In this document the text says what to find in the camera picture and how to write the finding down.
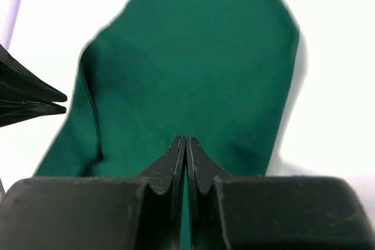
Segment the green surgical drape cloth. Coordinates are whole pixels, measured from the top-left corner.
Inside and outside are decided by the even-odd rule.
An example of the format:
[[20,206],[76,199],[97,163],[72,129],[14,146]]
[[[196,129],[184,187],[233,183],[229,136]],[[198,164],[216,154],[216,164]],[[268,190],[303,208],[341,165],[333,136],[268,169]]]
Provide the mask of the green surgical drape cloth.
[[298,42],[281,0],[130,0],[81,55],[35,176],[134,177],[179,135],[231,174],[264,174]]

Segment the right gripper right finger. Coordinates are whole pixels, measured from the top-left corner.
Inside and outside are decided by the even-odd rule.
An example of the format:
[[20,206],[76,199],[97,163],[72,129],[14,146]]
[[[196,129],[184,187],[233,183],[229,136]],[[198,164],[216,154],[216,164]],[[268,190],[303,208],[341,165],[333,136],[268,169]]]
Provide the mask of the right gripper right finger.
[[354,190],[323,176],[233,176],[186,141],[193,249],[373,249]]

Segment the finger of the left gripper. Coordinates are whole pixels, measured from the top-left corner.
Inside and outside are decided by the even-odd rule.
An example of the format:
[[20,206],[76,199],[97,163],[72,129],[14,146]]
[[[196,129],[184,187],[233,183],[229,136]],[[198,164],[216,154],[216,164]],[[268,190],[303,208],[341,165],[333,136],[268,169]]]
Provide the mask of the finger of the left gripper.
[[1,127],[65,113],[66,107],[51,102],[1,100]]
[[66,102],[67,95],[45,83],[1,46],[1,82],[41,100]]

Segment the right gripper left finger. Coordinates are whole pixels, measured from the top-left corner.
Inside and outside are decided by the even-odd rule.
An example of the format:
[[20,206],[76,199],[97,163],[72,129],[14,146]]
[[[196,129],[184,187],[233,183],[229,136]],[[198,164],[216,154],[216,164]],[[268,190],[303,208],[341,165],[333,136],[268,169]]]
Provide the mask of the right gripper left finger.
[[1,248],[179,249],[186,139],[138,176],[33,177],[1,201]]

